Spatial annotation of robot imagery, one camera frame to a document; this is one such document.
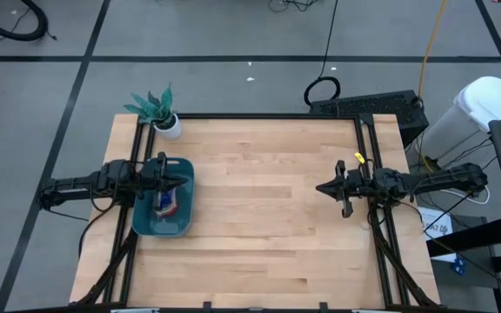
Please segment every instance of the teal tray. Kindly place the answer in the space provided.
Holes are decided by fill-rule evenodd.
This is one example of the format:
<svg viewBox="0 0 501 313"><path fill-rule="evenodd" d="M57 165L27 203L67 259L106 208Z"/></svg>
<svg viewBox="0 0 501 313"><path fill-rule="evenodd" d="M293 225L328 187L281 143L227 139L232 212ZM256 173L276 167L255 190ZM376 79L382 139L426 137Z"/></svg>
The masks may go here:
<svg viewBox="0 0 501 313"><path fill-rule="evenodd" d="M190 229L192 219L192 201L195 189L195 171L189 160L168 157L166 172L181 176L187 183L177 187L177 211L172 216L158 217L152 209L155 191L145 191L144 199L135 201L132 228L141 236L177 237Z"/></svg>

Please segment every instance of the white cable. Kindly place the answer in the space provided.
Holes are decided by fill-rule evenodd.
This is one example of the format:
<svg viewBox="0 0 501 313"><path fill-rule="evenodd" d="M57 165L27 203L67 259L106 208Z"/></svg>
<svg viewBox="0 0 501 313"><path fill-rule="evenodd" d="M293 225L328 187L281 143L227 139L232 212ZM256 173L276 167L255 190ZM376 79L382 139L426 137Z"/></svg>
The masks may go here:
<svg viewBox="0 0 501 313"><path fill-rule="evenodd" d="M475 203L475 204L480 204L480 205L487 204L491 200L491 190L489 190L487 186L485 186L484 188L486 189L486 199L483 202L473 200L470 198L466 198L465 200L469 201L470 203ZM458 192L451 191L451 190L439 190L439 191L445 192L445 193L453 195L453 196L459 196L461 198L466 196L466 195L462 195Z"/></svg>

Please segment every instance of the plastic bin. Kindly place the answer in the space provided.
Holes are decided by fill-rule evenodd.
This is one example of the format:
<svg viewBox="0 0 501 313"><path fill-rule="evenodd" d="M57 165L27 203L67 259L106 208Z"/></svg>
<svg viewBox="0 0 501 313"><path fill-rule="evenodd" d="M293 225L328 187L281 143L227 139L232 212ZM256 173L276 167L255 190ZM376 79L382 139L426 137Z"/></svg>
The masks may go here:
<svg viewBox="0 0 501 313"><path fill-rule="evenodd" d="M488 138L488 123L493 120L501 120L501 79L481 77L463 88L453 105L424 133L423 154L436 158L440 166L447 164L446 168L464 162L484 166L496 155L491 141L468 157L449 162Z"/></svg>

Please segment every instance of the wooden table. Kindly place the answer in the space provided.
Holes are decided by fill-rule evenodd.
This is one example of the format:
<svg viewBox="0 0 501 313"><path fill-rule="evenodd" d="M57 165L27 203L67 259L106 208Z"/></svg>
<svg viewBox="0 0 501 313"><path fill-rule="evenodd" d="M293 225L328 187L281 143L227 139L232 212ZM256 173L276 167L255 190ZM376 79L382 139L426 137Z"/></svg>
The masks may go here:
<svg viewBox="0 0 501 313"><path fill-rule="evenodd" d="M375 123L384 167L407 171L396 118L375 116ZM215 308L308 309L319 302L331 309L384 307L366 201L353 199L355 212L343 219L341 203L314 188L333 179L337 160L358 166L352 121L191 119L182 125L176 141L156 137L152 155L165 151L193 162L192 228L177 239L139 237L129 306L201 308L212 301ZM105 162L129 158L135 128L135 116L116 115ZM147 134L145 128L139 160ZM118 212L86 235L71 301L109 263ZM401 206L393 216L405 268L438 302L418 214ZM123 272L117 272L114 299Z"/></svg>

